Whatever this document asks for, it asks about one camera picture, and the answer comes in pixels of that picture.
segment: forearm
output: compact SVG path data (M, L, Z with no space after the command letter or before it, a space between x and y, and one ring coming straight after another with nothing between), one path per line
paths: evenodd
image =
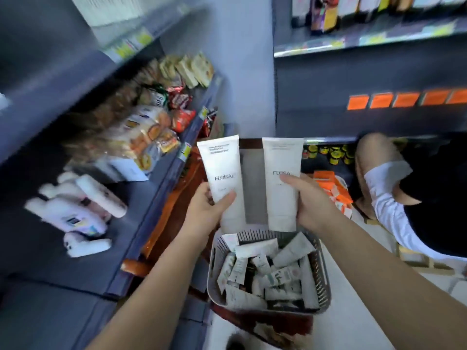
M318 235L396 349L465 348L467 307L344 216Z
M180 231L88 350L167 349L201 250Z

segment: white wall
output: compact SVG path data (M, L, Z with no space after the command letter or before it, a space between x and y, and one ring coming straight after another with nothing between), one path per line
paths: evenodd
M218 98L225 123L242 138L275 135L271 0L206 0L161 37L165 53L202 50L224 76Z

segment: skincare tube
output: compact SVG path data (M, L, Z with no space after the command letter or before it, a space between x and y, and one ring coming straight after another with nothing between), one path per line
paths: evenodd
M214 202L231 190L237 193L232 205L222 214L220 227L223 233L241 232L247 224L238 140L235 135L197 143Z
M295 232L298 192L279 179L300 176L303 139L263 138L268 225L272 231Z

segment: white floor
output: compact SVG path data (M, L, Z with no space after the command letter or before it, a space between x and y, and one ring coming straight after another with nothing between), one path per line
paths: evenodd
M264 158L262 150L242 150L243 185L248 223L266 223ZM395 239L377 225L367 225L354 210L352 220L367 231L390 252L395 251ZM371 316L363 302L331 257L326 247L323 254L331 284L332 301L329 309L314 317L312 338L307 349L360 350L393 349L392 344ZM465 264L451 265L463 270ZM422 274L442 290L467 305L467 281L460 274L441 276ZM233 324L212 313L203 350L224 350L232 334L245 339L246 350L275 349L254 336L248 335Z

